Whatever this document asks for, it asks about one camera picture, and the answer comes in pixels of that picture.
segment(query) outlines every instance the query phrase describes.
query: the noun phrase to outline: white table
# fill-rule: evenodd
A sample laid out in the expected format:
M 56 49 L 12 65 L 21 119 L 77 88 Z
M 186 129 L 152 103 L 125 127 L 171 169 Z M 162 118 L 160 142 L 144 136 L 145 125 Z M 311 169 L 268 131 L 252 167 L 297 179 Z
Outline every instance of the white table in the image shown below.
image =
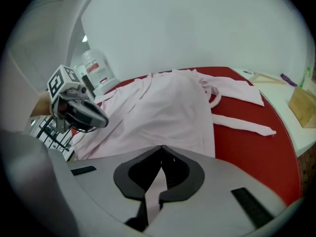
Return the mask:
M 246 79 L 250 79 L 252 75 L 244 71 L 250 70 L 232 68 L 238 74 Z M 263 73 L 267 76 L 282 80 L 280 76 Z M 302 128 L 299 121 L 288 106 L 290 98 L 294 92 L 294 87 L 289 84 L 276 83 L 254 83 L 253 84 L 265 99 L 272 105 L 276 113 L 279 115 L 293 143 L 296 156 L 303 154 L 316 142 L 316 128 Z

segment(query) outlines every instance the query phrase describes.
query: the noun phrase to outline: cardboard box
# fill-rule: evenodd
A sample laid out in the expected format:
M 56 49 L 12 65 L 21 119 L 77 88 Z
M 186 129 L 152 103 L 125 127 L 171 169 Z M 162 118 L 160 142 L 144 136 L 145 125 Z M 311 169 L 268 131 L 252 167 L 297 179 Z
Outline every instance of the cardboard box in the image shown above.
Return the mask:
M 316 97 L 311 92 L 296 87 L 288 105 L 302 127 L 316 127 Z

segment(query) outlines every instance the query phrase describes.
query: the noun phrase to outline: garment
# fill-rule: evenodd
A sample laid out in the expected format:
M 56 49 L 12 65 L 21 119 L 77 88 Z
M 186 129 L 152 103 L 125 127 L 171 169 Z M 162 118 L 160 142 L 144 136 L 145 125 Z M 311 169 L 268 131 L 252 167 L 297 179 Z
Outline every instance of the garment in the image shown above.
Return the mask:
M 211 94 L 214 101 L 209 103 Z M 168 145 L 215 157 L 213 123 L 267 136 L 270 128 L 243 120 L 212 116 L 222 96 L 263 106 L 259 91 L 245 81 L 212 77 L 197 71 L 149 74 L 103 98 L 109 125 L 88 133 L 75 146 L 78 159 L 123 154 Z M 74 137 L 74 143 L 81 135 Z

